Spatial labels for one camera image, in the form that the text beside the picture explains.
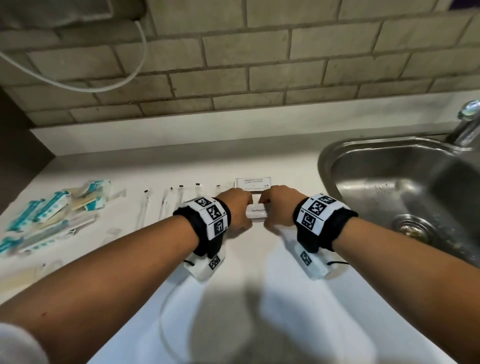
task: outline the sink basin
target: sink basin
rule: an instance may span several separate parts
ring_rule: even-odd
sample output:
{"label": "sink basin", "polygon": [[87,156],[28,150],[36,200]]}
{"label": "sink basin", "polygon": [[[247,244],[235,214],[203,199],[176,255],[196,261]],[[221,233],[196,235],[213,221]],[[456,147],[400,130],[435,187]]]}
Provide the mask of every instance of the sink basin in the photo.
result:
{"label": "sink basin", "polygon": [[420,137],[357,140],[325,148],[318,168],[328,193],[361,218],[480,267],[475,156]]}

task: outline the countertop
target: countertop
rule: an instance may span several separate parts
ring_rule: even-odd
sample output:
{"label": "countertop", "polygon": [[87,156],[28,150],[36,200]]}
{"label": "countertop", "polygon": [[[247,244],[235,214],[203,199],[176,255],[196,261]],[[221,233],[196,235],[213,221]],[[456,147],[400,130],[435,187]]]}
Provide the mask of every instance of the countertop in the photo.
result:
{"label": "countertop", "polygon": [[[121,228],[122,235],[133,231],[147,188],[154,190],[147,223],[158,220],[164,190],[179,184],[269,176],[273,184],[308,195],[325,193],[317,170],[323,147],[382,134],[370,129],[57,157],[2,214],[2,227],[30,199],[87,180],[110,179],[114,191],[127,189],[127,197],[62,244],[1,260],[0,276],[39,262],[67,264],[100,246],[109,228]],[[310,280],[262,224],[226,241],[226,250],[225,262],[206,283],[179,267],[90,363],[453,363],[351,267]],[[160,337],[160,320],[173,354]]]}

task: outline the brick wall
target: brick wall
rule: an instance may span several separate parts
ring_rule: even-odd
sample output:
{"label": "brick wall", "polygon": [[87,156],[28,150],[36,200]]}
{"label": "brick wall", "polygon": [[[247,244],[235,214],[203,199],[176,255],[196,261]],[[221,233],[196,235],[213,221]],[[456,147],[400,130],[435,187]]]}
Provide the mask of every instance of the brick wall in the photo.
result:
{"label": "brick wall", "polygon": [[[480,13],[451,0],[150,0],[142,73],[105,93],[0,85],[38,126],[480,88]],[[105,86],[132,71],[131,22],[0,33],[47,77]]]}

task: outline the forearm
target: forearm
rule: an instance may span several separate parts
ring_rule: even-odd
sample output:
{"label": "forearm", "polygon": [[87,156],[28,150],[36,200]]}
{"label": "forearm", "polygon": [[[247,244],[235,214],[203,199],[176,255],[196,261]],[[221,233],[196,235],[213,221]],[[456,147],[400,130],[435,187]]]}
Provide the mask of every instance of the forearm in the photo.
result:
{"label": "forearm", "polygon": [[480,361],[480,270],[358,218],[345,225],[334,249],[455,359]]}
{"label": "forearm", "polygon": [[0,322],[32,333],[50,362],[86,363],[198,245],[171,217],[66,265],[0,306]]}

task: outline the wristband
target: wristband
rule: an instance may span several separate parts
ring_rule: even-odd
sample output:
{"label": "wristband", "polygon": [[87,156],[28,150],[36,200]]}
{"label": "wristband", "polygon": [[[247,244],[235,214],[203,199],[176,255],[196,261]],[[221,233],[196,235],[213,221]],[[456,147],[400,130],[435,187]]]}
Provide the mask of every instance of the wristband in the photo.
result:
{"label": "wristband", "polygon": [[309,253],[317,253],[319,247],[333,252],[333,241],[338,238],[347,221],[357,216],[347,205],[330,196],[316,194],[307,197],[293,212],[297,241]]}
{"label": "wristband", "polygon": [[193,251],[198,256],[207,254],[212,259],[222,246],[223,234],[230,225],[228,206],[213,197],[198,197],[184,202],[173,213],[185,217],[198,236],[198,246]]}

